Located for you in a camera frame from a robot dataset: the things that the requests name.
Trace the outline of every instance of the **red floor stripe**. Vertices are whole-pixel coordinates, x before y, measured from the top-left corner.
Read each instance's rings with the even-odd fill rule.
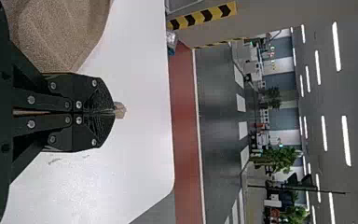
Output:
[[[191,49],[170,57],[176,224],[202,223],[197,115]]]

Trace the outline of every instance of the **beige fabric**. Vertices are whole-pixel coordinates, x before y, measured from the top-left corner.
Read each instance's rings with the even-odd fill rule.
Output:
[[[111,0],[2,0],[10,38],[39,69],[76,72],[100,40]]]

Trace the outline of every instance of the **gray floor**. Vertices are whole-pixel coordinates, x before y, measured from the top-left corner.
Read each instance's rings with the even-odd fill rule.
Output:
[[[301,29],[295,28],[294,46],[297,55],[297,75],[305,75],[305,65],[310,67],[311,92],[305,90],[300,99],[300,116],[307,116],[310,138],[303,143],[309,152],[313,176],[321,177],[322,189],[350,192],[334,196],[336,223],[358,223],[358,17],[338,20],[338,38],[342,70],[337,72],[333,49],[332,22],[306,24],[307,42],[302,43]],[[318,86],[314,51],[318,49],[321,62],[322,85]],[[321,115],[326,118],[328,151],[324,152]],[[345,162],[341,116],[348,116],[352,167]],[[315,206],[317,223],[330,223],[328,195]]]
[[[249,144],[247,136],[240,140],[239,122],[247,121],[249,132],[252,130],[250,125],[255,122],[254,91],[248,85],[243,89],[237,84],[231,56],[229,45],[196,51],[208,224],[225,223],[233,204],[238,201],[241,151]],[[237,94],[245,98],[246,113],[238,111]]]

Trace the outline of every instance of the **white floor marking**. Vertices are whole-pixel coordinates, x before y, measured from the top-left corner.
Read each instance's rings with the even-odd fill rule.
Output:
[[[240,128],[240,140],[244,138],[246,135],[248,135],[248,122],[239,122],[238,123]]]
[[[241,169],[243,169],[249,160],[249,146],[241,151]]]
[[[241,72],[238,70],[237,66],[235,65],[234,65],[234,76],[235,76],[235,81],[238,83],[238,85],[240,85],[243,88],[244,87],[243,76]]]
[[[237,108],[238,111],[246,112],[245,98],[237,94]]]
[[[201,134],[200,134],[200,109],[199,109],[199,92],[197,89],[197,67],[196,67],[196,51],[193,49],[193,75],[194,75],[194,92],[196,101],[196,117],[197,117],[197,138],[199,140],[199,164],[200,164],[200,191],[201,191],[201,206],[202,206],[202,221],[206,224],[205,213],[205,195],[203,187],[203,170],[202,170],[202,152],[201,152]]]
[[[243,207],[243,194],[242,189],[240,190],[240,193],[238,194],[238,198],[240,200],[240,224],[245,224],[245,210]]]
[[[232,206],[232,223],[238,224],[238,207],[237,207],[237,200],[235,200],[234,205]]]

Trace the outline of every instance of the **black pole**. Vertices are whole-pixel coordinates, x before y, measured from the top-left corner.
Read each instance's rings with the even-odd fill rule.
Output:
[[[255,189],[271,189],[271,190],[291,190],[291,191],[309,191],[309,192],[321,192],[321,193],[333,193],[333,194],[347,194],[348,192],[343,191],[332,191],[332,190],[317,190],[317,189],[302,189],[302,188],[268,188],[266,186],[257,186],[257,185],[248,185],[248,188],[255,188]]]

